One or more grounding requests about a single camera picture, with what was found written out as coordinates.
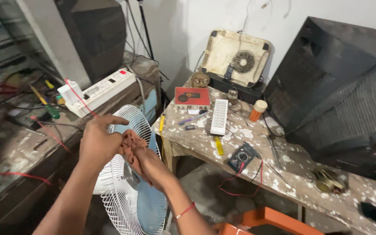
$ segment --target concrete floor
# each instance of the concrete floor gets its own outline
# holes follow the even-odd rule
[[[280,211],[288,216],[297,218],[298,205],[279,195],[260,189],[252,197],[232,196],[218,189],[224,179],[232,177],[231,174],[221,170],[213,164],[204,163],[191,156],[182,157],[177,165],[178,177],[181,184],[192,200],[196,202],[197,209],[204,216],[204,219],[212,224],[230,220],[234,215],[245,211],[267,206],[276,211]],[[237,178],[226,182],[223,186],[228,192],[236,194],[251,195],[257,186],[243,179]],[[321,232],[352,232],[354,235],[362,235],[358,231],[350,231],[345,225],[324,216],[316,211],[305,210],[305,222]],[[171,224],[169,232],[177,235],[177,229]],[[252,228],[253,234],[289,235],[291,233],[283,231],[271,225],[263,225]],[[102,235],[118,235],[111,223],[107,223],[100,233]]]

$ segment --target orange stool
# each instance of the orange stool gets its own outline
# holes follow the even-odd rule
[[[255,227],[259,225],[273,225],[295,235],[323,235],[314,227],[300,222],[283,213],[275,211],[269,207],[259,208],[243,213],[241,225],[246,227]],[[231,224],[223,223],[214,226],[219,230],[219,235],[251,235]]]

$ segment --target white wire fan grille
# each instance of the white wire fan grille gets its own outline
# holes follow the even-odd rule
[[[134,130],[150,146],[151,127],[137,107],[125,105],[113,115],[128,120],[130,122],[129,126],[127,126],[128,129]],[[108,127],[110,133],[114,132],[114,129],[115,125]],[[152,143],[152,146],[154,146],[153,149],[160,157],[156,142]],[[132,185],[125,175],[125,171],[128,169],[129,167],[125,160],[119,154],[115,155],[104,167],[98,179],[102,180],[104,186],[108,185],[109,190],[101,192],[102,201],[114,227],[121,235],[147,235],[148,233],[143,231],[138,218],[139,191],[133,188],[134,184]],[[165,222],[164,216],[167,209],[165,196],[158,191],[154,194],[141,196],[149,198],[149,205],[143,206],[143,214],[148,216],[149,224],[154,225],[155,232],[151,234],[162,234]]]

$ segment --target digital multimeter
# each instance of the digital multimeter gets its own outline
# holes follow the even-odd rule
[[[253,160],[254,157],[261,158],[258,152],[252,148],[252,146],[250,146],[247,142],[244,142],[244,144],[232,155],[227,164],[236,173],[238,173],[242,163],[244,163],[243,169],[246,169],[246,166]]]

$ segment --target red plier handles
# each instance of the red plier handles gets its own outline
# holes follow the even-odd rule
[[[0,82],[0,94],[17,94],[18,87]]]

